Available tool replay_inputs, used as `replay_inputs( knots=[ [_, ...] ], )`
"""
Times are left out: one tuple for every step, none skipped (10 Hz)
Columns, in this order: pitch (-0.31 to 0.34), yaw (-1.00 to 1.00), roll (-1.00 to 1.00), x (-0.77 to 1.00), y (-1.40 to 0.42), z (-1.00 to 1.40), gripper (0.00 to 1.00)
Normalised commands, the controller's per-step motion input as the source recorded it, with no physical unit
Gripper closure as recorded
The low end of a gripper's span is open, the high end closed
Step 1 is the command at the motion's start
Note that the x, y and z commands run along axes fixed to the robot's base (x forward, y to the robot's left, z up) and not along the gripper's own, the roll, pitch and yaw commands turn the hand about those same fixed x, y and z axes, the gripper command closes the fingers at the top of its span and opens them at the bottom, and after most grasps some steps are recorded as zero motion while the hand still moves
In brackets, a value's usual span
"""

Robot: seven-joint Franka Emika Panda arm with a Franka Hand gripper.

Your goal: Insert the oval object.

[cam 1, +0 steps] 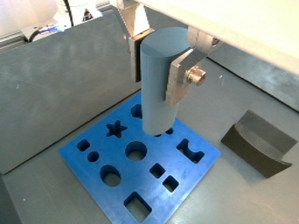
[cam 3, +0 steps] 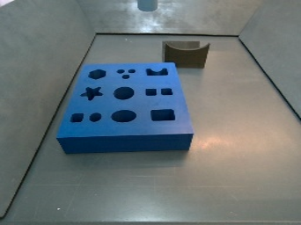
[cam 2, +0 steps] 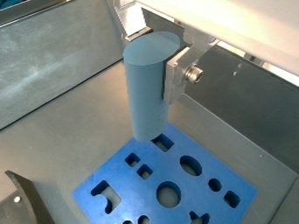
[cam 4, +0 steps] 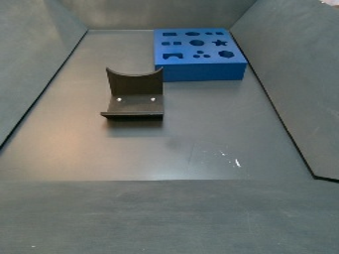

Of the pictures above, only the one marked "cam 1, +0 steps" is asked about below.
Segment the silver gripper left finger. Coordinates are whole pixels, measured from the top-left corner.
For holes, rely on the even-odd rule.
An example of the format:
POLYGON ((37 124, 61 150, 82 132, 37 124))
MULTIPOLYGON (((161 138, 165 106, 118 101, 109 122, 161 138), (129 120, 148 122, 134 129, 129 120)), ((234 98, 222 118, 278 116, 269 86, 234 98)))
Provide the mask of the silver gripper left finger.
POLYGON ((116 12, 125 31, 130 58, 130 72, 134 82, 141 80, 140 45, 144 38, 154 31, 149 27, 145 7, 134 0, 116 0, 116 12))

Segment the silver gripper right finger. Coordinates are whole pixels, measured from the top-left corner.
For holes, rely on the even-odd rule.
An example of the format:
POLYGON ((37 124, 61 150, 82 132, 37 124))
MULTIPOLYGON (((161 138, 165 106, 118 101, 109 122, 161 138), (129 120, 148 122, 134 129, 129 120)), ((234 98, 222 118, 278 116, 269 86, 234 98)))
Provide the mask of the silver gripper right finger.
POLYGON ((190 84, 198 86, 205 79, 201 61, 214 51, 221 41, 193 27, 186 30, 189 48, 172 61, 169 67, 164 101, 173 106, 185 96, 190 84))

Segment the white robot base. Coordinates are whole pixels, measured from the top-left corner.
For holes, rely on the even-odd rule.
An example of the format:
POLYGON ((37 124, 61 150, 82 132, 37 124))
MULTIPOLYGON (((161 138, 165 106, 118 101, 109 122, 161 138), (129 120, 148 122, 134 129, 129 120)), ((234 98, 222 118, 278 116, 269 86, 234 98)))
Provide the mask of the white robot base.
POLYGON ((53 15, 61 31, 102 16, 94 0, 54 0, 57 10, 53 15))

